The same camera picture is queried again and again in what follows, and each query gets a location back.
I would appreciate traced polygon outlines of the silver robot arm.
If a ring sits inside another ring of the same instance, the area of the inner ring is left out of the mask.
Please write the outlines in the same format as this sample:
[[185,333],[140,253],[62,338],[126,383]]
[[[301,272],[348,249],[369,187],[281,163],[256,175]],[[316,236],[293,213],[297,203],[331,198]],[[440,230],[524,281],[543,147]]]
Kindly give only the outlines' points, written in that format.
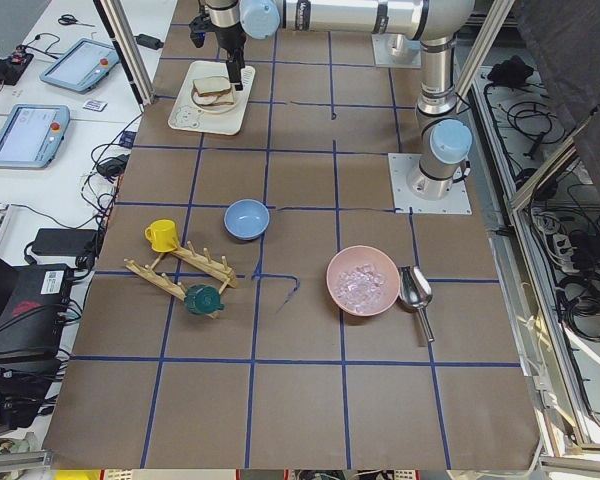
[[206,34],[226,53],[232,85],[241,89],[248,39],[264,40],[280,29],[314,32],[401,34],[420,45],[421,90],[416,116],[423,153],[407,174],[409,189],[425,200],[446,197],[472,143],[454,115],[459,96],[453,79],[457,31],[469,19],[471,1],[202,1],[190,39],[202,47]]

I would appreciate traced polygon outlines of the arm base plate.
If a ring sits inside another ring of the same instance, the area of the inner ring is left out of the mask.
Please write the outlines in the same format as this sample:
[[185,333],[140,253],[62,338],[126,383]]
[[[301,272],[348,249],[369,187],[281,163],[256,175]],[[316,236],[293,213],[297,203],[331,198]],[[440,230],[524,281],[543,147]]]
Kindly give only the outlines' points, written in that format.
[[438,181],[420,171],[420,154],[389,153],[389,173],[397,213],[471,215],[466,182]]
[[401,34],[371,36],[374,62],[377,67],[420,69],[420,42]]

